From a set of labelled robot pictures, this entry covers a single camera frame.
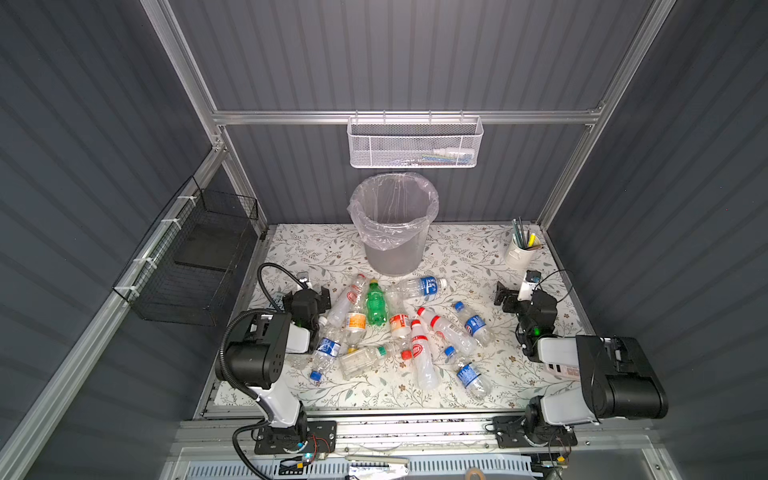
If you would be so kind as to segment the clear bottle orange label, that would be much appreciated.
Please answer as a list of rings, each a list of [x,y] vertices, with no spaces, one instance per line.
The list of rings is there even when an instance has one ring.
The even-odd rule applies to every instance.
[[[367,306],[365,294],[361,294],[351,307],[346,318],[344,331],[345,343],[348,347],[348,352],[351,353],[359,348],[359,345],[365,339],[367,333]]]

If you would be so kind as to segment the water bottle blue label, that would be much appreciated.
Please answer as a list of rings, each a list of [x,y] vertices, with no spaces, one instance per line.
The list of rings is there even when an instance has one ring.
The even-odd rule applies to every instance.
[[[483,347],[490,346],[495,337],[482,316],[472,307],[462,301],[453,305],[459,320],[467,333]]]
[[[314,384],[320,384],[326,378],[341,353],[344,340],[344,331],[326,317],[321,316],[319,323],[318,343],[312,355],[309,375]]]
[[[492,392],[492,385],[473,360],[460,353],[454,346],[444,350],[446,364],[466,394],[475,400],[483,400]]]

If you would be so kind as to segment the green plastic soda bottle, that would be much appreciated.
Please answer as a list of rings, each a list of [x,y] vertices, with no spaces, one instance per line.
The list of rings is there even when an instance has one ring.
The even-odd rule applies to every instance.
[[[372,279],[366,297],[367,317],[370,325],[383,326],[388,319],[384,290],[376,279]]]

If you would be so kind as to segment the square clear bottle green cap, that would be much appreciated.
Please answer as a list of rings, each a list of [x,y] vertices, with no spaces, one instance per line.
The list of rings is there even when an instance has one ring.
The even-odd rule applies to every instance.
[[[345,380],[366,373],[388,356],[388,349],[383,346],[367,346],[348,353],[339,359],[342,376]]]

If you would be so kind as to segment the white bottle red band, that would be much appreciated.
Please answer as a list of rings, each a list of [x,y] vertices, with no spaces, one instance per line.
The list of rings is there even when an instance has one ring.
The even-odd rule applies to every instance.
[[[418,316],[439,336],[464,355],[472,355],[477,349],[475,340],[453,321],[427,307],[417,308]]]

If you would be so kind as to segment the water bottle blue label front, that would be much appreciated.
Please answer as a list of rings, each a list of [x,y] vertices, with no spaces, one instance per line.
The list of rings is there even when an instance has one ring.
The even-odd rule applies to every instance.
[[[454,346],[444,350],[446,364],[466,394],[475,400],[483,400],[492,392],[492,385],[473,360],[460,353]]]

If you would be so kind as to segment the clear bottle red label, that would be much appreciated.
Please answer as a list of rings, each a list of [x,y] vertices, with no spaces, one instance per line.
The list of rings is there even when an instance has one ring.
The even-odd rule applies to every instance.
[[[403,360],[410,360],[412,358],[411,329],[405,303],[396,290],[387,291],[385,298],[393,344]]]

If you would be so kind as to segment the clear bottle blue label top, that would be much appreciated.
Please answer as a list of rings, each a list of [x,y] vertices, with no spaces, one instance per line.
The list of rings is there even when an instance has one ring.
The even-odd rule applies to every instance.
[[[402,280],[395,285],[394,290],[403,299],[422,299],[430,301],[444,293],[448,287],[449,282],[446,278],[423,276]]]

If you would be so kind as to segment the white bottle red label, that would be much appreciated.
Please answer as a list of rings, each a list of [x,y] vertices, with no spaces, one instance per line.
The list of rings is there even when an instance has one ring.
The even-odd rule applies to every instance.
[[[432,360],[427,332],[418,319],[410,321],[410,351],[418,386],[422,390],[436,389],[440,383],[439,374]]]

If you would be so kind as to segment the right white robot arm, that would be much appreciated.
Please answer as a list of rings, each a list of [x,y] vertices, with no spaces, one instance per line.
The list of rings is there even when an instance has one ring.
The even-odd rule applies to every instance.
[[[493,303],[517,317],[515,339],[528,360],[576,383],[529,401],[521,425],[531,442],[562,439],[571,427],[603,419],[667,415],[666,392],[636,339],[556,334],[558,301],[539,287],[512,290],[497,283]]]

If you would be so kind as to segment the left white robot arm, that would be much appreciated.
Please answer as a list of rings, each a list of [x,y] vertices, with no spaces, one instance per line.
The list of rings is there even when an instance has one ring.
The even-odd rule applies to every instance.
[[[253,309],[240,313],[225,330],[216,354],[216,378],[254,400],[262,409],[267,429],[305,436],[305,409],[282,378],[290,354],[314,349],[321,316],[331,308],[330,293],[300,289],[286,294],[282,311]]]

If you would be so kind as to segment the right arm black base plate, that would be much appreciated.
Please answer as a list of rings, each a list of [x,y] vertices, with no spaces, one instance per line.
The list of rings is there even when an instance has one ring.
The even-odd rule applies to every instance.
[[[570,448],[578,445],[572,429],[528,419],[522,414],[493,417],[489,432],[494,434],[500,448]]]

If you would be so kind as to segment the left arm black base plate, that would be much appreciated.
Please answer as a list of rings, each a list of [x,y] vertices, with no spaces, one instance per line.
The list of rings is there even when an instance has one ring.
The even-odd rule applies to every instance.
[[[329,454],[335,451],[338,424],[309,421],[289,428],[264,427],[252,435],[256,455]]]

